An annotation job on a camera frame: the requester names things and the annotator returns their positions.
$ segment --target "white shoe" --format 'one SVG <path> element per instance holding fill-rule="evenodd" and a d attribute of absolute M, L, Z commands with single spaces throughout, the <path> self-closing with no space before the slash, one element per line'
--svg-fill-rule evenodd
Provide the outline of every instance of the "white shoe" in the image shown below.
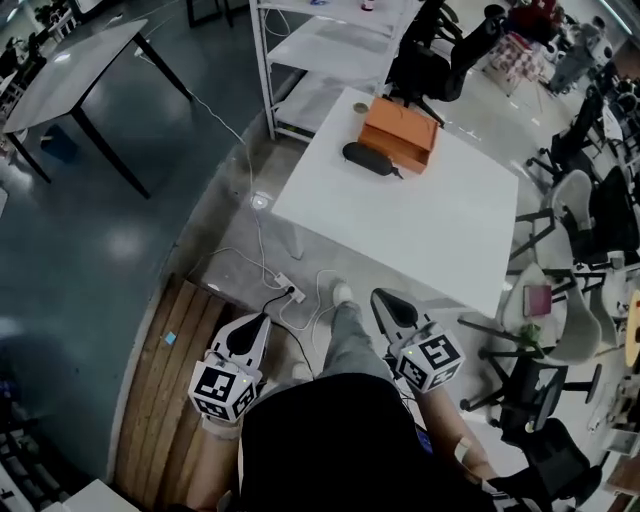
<path fill-rule="evenodd" d="M 343 302 L 353 302 L 353 291 L 344 281 L 338 281 L 333 287 L 333 305 L 338 307 Z"/>

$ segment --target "power strip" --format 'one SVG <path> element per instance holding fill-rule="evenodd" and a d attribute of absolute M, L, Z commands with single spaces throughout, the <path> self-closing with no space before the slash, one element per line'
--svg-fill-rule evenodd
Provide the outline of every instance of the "power strip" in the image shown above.
<path fill-rule="evenodd" d="M 298 304 L 300 304 L 307 296 L 300 291 L 295 284 L 291 282 L 291 280 L 285 276 L 282 272 L 280 272 L 276 277 L 273 278 L 276 283 L 278 283 L 283 290 L 286 290 L 290 286 L 294 288 L 294 292 L 291 294 L 291 298 L 295 300 Z"/>

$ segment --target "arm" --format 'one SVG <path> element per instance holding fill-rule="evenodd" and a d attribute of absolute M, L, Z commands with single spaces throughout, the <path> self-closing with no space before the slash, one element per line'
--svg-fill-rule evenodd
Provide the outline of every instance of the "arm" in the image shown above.
<path fill-rule="evenodd" d="M 484 448 L 453 405 L 443 386 L 421 394 L 414 393 L 434 451 L 443 459 L 457 462 L 455 449 L 465 437 L 471 443 L 462 464 L 472 475 L 490 480 L 498 475 L 489 464 Z"/>
<path fill-rule="evenodd" d="M 210 432 L 205 432 L 204 437 L 186 505 L 198 512 L 213 512 L 220 498 L 234 487 L 239 439 L 222 439 Z"/>

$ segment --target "black table leg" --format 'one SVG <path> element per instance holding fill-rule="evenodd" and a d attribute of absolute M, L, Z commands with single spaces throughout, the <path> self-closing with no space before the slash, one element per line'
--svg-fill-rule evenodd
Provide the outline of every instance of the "black table leg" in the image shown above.
<path fill-rule="evenodd" d="M 36 162 L 33 159 L 33 157 L 29 154 L 29 152 L 20 143 L 20 141 L 18 140 L 18 137 L 16 137 L 16 134 L 7 133 L 6 135 L 7 135 L 7 138 L 11 141 L 11 144 L 13 144 L 16 150 L 18 150 L 18 153 L 20 153 L 24 157 L 24 159 L 27 161 L 27 163 L 31 167 L 33 167 L 33 170 L 36 171 L 44 181 L 46 181 L 47 183 L 51 183 L 51 178 L 47 176 L 47 174 L 42 170 L 42 167 L 38 165 L 38 162 Z"/>
<path fill-rule="evenodd" d="M 165 64 L 165 62 L 160 58 L 160 56 L 156 53 L 156 51 L 153 48 L 151 48 L 151 45 L 147 43 L 144 37 L 142 37 L 142 34 L 138 32 L 135 36 L 133 36 L 133 40 L 144 52 L 144 54 L 147 57 L 149 57 L 149 60 L 153 62 L 156 65 L 156 67 L 164 73 L 164 76 L 166 76 L 169 79 L 169 81 L 175 86 L 175 88 L 178 89 L 182 94 L 184 94 L 189 101 L 192 101 L 193 96 L 191 96 L 191 93 L 187 91 L 187 88 L 183 85 L 180 79 L 174 74 L 174 72 L 171 71 L 171 69 L 169 69 L 169 66 Z"/>
<path fill-rule="evenodd" d="M 129 170 L 129 168 L 124 165 L 120 157 L 115 154 L 111 146 L 107 144 L 107 141 L 102 138 L 102 135 L 98 133 L 98 130 L 91 124 L 89 118 L 87 118 L 86 114 L 82 110 L 80 106 L 73 109 L 71 112 L 73 118 L 80 125 L 80 128 L 84 130 L 84 133 L 93 141 L 93 143 L 98 146 L 98 149 L 102 152 L 102 154 L 111 162 L 111 164 L 116 168 L 116 171 L 120 173 L 120 175 L 129 182 L 129 184 L 135 188 L 142 197 L 145 199 L 149 199 L 151 197 L 149 192 L 142 186 L 142 183 L 138 181 L 138 178 L 134 176 L 134 174 Z"/>
<path fill-rule="evenodd" d="M 224 1 L 224 12 L 227 16 L 227 23 L 231 28 L 233 28 L 233 13 L 231 12 L 231 7 L 229 7 L 229 0 Z"/>
<path fill-rule="evenodd" d="M 222 16 L 222 11 L 220 10 L 220 5 L 216 0 L 216 12 L 212 12 L 211 14 L 207 14 L 206 16 L 202 16 L 200 18 L 195 17 L 193 13 L 193 0 L 186 0 L 187 2 L 187 20 L 189 21 L 189 27 L 194 28 L 198 25 L 202 25 L 207 21 L 217 20 L 220 16 Z"/>

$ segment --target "gray floor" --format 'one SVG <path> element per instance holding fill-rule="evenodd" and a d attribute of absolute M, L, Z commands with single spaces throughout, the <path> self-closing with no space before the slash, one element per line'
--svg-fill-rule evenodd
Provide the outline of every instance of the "gray floor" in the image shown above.
<path fill-rule="evenodd" d="M 116 5 L 60 48 L 102 30 L 118 12 L 127 21 L 159 6 Z M 242 133 L 262 109 L 248 13 L 236 17 L 234 29 L 224 19 L 189 29 L 184 2 L 172 2 L 149 16 L 143 34 L 168 18 L 151 44 L 188 88 Z M 135 58 L 134 49 L 107 70 L 85 108 L 150 200 L 116 173 L 72 119 L 57 121 L 80 146 L 69 165 L 37 149 L 47 126 L 27 139 L 53 184 L 21 160 L 0 161 L 9 193 L 0 220 L 3 356 L 44 433 L 94 476 L 105 474 L 123 372 L 161 269 L 235 144 L 203 107 L 189 104 L 157 69 Z"/>
<path fill-rule="evenodd" d="M 524 161 L 533 156 L 537 148 L 548 146 L 552 134 L 567 127 L 582 101 L 578 92 L 554 99 L 539 87 L 536 83 L 525 81 L 511 98 L 507 98 L 493 82 L 476 69 L 467 78 L 463 95 L 459 100 L 449 104 L 431 102 L 447 120 L 446 129 L 450 133 L 491 156 L 519 178 L 518 213 L 537 211 L 550 183 L 549 177 L 540 169 L 525 169 Z M 262 225 L 267 266 L 275 273 L 284 272 L 307 295 L 307 299 L 300 305 L 292 303 L 283 311 L 283 301 L 270 305 L 268 312 L 277 321 L 284 320 L 299 328 L 296 334 L 305 347 L 314 371 L 318 372 L 328 346 L 329 322 L 332 317 L 331 311 L 323 315 L 317 322 L 315 332 L 315 322 L 308 324 L 318 304 L 318 271 L 334 271 L 320 275 L 321 310 L 331 305 L 330 290 L 333 279 L 336 276 L 346 279 L 354 291 L 356 301 L 363 307 L 365 330 L 372 336 L 374 348 L 379 355 L 386 352 L 387 341 L 380 335 L 369 307 L 371 291 L 377 287 L 394 288 L 424 300 L 439 297 L 439 294 L 384 265 L 306 230 L 302 233 L 305 246 L 303 258 L 291 258 L 277 236 L 270 209 L 303 151 L 303 144 L 291 140 L 275 144 L 256 179 L 253 193 L 260 196 L 262 203 L 258 217 Z M 613 163 L 613 156 L 608 151 L 595 159 L 596 170 L 602 175 L 606 175 Z M 219 248 L 234 247 L 249 258 L 259 261 L 257 230 L 248 204 L 247 199 L 233 216 Z M 526 240 L 529 232 L 530 228 L 527 226 L 518 226 L 514 246 Z M 523 268 L 526 259 L 518 258 L 512 263 L 512 268 Z M 473 247 L 469 247 L 469 264 L 473 265 Z M 278 292 L 263 285 L 259 267 L 242 260 L 231 251 L 216 254 L 210 259 L 208 268 L 201 270 L 204 271 L 201 278 L 203 284 L 256 309 L 266 300 L 278 295 Z M 476 321 L 490 322 L 477 314 L 471 316 Z M 499 342 L 459 326 L 456 322 L 458 313 L 439 313 L 434 314 L 434 317 L 445 328 L 453 330 L 467 356 L 461 373 L 447 384 L 454 401 L 457 403 L 462 398 L 482 396 L 495 389 L 498 385 L 496 376 L 486 363 L 477 358 L 477 351 L 487 343 L 493 343 L 492 346 L 504 350 L 510 349 L 510 345 L 507 343 L 501 347 Z M 292 374 L 303 378 L 305 375 L 308 376 L 299 348 L 292 340 L 289 341 L 287 350 L 282 354 L 280 369 L 269 376 L 271 385 Z M 576 443 L 594 463 L 598 462 L 602 455 L 602 439 L 606 433 L 604 421 L 598 419 L 604 418 L 615 385 L 622 375 L 622 354 L 613 353 L 598 361 L 571 367 L 569 373 L 569 380 L 590 380 L 597 362 L 603 364 L 604 370 L 601 385 L 593 402 L 586 406 L 581 394 L 565 393 L 556 410 L 556 416 L 567 425 Z M 519 450 L 500 441 L 498 429 L 487 424 L 487 417 L 496 417 L 497 414 L 497 408 L 485 409 L 466 414 L 465 418 L 487 448 L 498 473 L 509 475 L 524 468 L 526 461 Z"/>

